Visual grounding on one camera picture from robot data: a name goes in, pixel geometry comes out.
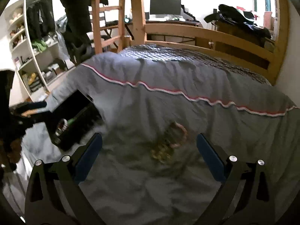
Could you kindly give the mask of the black computer monitor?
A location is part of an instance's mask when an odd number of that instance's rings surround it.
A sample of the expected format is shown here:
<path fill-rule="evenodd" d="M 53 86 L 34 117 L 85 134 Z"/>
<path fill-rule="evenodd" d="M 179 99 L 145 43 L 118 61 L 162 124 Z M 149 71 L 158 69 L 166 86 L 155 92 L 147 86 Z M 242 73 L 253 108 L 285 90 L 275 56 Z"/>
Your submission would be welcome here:
<path fill-rule="evenodd" d="M 151 15 L 180 15 L 181 0 L 150 0 Z"/>

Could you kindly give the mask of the dark clothes pile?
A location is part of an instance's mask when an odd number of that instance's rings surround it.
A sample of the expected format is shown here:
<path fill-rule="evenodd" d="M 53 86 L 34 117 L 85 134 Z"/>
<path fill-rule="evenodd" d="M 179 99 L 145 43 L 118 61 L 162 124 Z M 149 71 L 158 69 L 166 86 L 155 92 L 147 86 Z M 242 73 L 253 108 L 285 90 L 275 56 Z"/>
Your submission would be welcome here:
<path fill-rule="evenodd" d="M 246 17 L 242 10 L 224 4 L 220 4 L 218 9 L 218 12 L 214 12 L 204 17 L 204 21 L 206 23 L 210 23 L 212 21 L 225 22 L 238 27 L 245 33 L 251 34 L 258 39 L 272 38 L 271 33 L 267 28 L 257 26 L 254 20 Z"/>

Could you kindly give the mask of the wooden bed frame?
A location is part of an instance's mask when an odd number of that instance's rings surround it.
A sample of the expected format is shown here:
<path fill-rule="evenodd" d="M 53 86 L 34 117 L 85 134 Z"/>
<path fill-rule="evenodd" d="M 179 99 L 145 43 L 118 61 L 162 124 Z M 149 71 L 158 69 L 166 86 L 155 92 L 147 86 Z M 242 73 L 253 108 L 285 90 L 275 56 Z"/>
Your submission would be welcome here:
<path fill-rule="evenodd" d="M 219 57 L 221 59 L 228 60 L 235 65 L 250 69 L 252 72 L 264 76 L 272 85 L 275 85 L 285 59 L 289 34 L 288 0 L 276 1 L 278 5 L 278 16 L 277 28 L 275 29 L 275 32 L 278 34 L 278 36 L 274 41 L 274 50 L 272 52 L 239 37 L 211 29 L 178 24 L 146 24 L 143 0 L 131 0 L 134 35 L 132 44 L 157 44 L 160 46 L 194 50 L 210 56 Z M 213 43 L 223 43 L 233 46 L 234 48 L 244 50 L 248 53 L 256 55 L 257 57 L 265 59 L 269 64 L 268 67 L 264 69 L 263 67 L 250 62 L 248 59 L 235 57 L 231 54 L 227 54 L 215 49 L 176 42 L 148 40 L 148 34 L 207 39 Z"/>

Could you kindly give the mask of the wooden ladder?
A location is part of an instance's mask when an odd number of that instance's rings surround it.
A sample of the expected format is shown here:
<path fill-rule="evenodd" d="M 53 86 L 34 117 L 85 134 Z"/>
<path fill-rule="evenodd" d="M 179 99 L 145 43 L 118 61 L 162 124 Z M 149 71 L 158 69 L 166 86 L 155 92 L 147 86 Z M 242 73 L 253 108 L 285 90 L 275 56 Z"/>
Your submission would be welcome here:
<path fill-rule="evenodd" d="M 95 54 L 114 46 L 117 52 L 125 47 L 125 0 L 117 6 L 105 6 L 100 0 L 91 0 L 90 11 Z"/>

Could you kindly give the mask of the wooden desk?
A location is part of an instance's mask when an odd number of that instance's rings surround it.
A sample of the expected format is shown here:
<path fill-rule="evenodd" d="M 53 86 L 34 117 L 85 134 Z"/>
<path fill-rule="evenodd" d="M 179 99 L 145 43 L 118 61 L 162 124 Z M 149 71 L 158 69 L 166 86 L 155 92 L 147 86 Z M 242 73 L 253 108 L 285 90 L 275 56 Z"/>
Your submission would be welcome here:
<path fill-rule="evenodd" d="M 183 26 L 194 26 L 194 27 L 201 27 L 203 28 L 201 22 L 199 21 L 179 21 L 179 20 L 166 20 L 166 21 L 157 21 L 157 20 L 146 20 L 146 24 L 153 24 L 153 23 L 159 23 L 159 24 L 178 24 Z M 133 34 L 133 22 L 125 22 L 124 24 L 125 31 L 129 36 L 131 36 L 132 40 L 134 40 L 134 34 Z"/>

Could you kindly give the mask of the black office chair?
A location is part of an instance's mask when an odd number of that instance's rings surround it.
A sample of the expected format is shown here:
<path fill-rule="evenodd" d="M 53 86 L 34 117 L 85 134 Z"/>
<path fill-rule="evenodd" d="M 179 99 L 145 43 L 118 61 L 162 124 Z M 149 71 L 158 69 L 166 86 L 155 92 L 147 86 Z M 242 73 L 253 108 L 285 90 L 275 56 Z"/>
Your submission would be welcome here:
<path fill-rule="evenodd" d="M 75 66 L 90 59 L 96 54 L 87 35 L 78 37 L 75 33 L 71 32 L 69 27 L 67 27 L 63 36 L 70 60 Z"/>

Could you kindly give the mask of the grey duvet with red trim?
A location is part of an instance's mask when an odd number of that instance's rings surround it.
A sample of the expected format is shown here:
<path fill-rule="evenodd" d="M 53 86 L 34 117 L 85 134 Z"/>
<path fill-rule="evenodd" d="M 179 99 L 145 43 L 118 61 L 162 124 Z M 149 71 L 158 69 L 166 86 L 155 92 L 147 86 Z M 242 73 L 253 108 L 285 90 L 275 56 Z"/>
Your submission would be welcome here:
<path fill-rule="evenodd" d="M 107 224 L 193 224 L 220 187 L 198 134 L 241 161 L 263 160 L 276 221 L 299 224 L 299 106 L 277 88 L 194 61 L 107 52 L 72 70 L 48 109 L 75 90 L 102 117 L 80 140 L 103 138 L 80 188 Z"/>

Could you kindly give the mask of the hanging dark clothes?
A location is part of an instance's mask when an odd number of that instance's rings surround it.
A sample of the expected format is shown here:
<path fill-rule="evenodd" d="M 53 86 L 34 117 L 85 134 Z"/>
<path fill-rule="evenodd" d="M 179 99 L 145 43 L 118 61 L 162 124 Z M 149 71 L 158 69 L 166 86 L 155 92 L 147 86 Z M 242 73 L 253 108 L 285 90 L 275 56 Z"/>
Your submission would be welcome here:
<path fill-rule="evenodd" d="M 45 1 L 29 6 L 26 10 L 26 20 L 31 41 L 41 40 L 50 32 L 55 31 L 52 10 Z"/>

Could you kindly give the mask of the white shelving unit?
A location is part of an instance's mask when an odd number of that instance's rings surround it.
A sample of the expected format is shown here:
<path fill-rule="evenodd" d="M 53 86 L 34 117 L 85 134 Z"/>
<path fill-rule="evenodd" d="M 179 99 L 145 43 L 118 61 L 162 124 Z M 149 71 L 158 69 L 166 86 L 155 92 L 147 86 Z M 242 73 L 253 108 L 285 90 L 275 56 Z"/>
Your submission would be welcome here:
<path fill-rule="evenodd" d="M 27 8 L 39 1 L 48 3 L 55 24 L 55 31 L 41 39 L 48 46 L 44 52 L 32 47 L 26 20 Z M 6 7 L 1 16 L 5 31 L 3 41 L 15 72 L 10 105 L 45 99 L 74 67 L 56 24 L 55 3 L 55 0 L 18 0 Z"/>

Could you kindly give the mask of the green bangle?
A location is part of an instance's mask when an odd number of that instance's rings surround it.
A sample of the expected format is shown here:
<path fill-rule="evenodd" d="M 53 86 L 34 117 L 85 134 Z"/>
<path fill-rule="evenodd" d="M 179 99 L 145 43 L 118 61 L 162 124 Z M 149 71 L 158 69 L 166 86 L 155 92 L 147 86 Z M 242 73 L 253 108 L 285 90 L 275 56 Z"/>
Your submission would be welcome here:
<path fill-rule="evenodd" d="M 70 126 L 75 120 L 76 118 L 71 118 L 70 120 L 67 121 L 67 125 Z"/>

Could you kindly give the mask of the checkered bed sheet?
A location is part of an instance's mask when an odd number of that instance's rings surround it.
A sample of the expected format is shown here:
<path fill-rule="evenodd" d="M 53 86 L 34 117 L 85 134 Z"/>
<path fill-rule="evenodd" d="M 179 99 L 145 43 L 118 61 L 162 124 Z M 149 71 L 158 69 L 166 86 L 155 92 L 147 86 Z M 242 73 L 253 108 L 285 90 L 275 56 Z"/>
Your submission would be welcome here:
<path fill-rule="evenodd" d="M 164 47 L 155 44 L 130 46 L 120 52 L 122 56 L 130 56 L 135 59 L 148 59 L 152 61 L 189 61 L 202 65 L 218 68 L 223 71 L 248 76 L 261 84 L 271 83 L 262 75 L 252 72 L 245 67 L 237 66 L 228 60 L 213 57 L 201 52 Z"/>

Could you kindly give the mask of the green folded cloth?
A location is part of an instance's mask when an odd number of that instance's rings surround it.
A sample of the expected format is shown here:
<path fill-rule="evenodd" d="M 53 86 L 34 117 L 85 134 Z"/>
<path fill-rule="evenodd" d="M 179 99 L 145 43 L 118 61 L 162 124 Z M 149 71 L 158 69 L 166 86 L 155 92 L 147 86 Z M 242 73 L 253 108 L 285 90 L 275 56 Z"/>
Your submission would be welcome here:
<path fill-rule="evenodd" d="M 47 44 L 43 40 L 35 40 L 31 43 L 33 48 L 36 48 L 38 52 L 44 52 L 47 49 Z"/>

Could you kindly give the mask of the black jewelry box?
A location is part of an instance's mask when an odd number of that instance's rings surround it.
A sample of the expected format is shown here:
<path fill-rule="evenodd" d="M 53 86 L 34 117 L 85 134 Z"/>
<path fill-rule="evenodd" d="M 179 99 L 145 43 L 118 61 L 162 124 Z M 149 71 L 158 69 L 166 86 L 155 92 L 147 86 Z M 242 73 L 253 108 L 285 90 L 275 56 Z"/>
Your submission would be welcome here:
<path fill-rule="evenodd" d="M 45 124 L 52 144 L 68 151 L 100 119 L 93 99 L 75 90 L 51 112 Z"/>

